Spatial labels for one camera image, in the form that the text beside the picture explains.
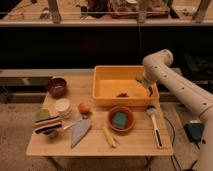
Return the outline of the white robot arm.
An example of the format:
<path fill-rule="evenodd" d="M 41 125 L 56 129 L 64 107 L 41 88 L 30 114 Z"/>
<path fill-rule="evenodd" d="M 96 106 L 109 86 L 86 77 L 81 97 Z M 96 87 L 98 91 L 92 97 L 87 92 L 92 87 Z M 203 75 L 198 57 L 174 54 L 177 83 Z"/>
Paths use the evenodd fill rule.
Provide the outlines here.
<path fill-rule="evenodd" d="M 159 81 L 204 122 L 198 171 L 213 171 L 213 94 L 173 71 L 172 63 L 168 49 L 149 54 L 143 58 L 144 72 L 138 80 L 146 88 Z"/>

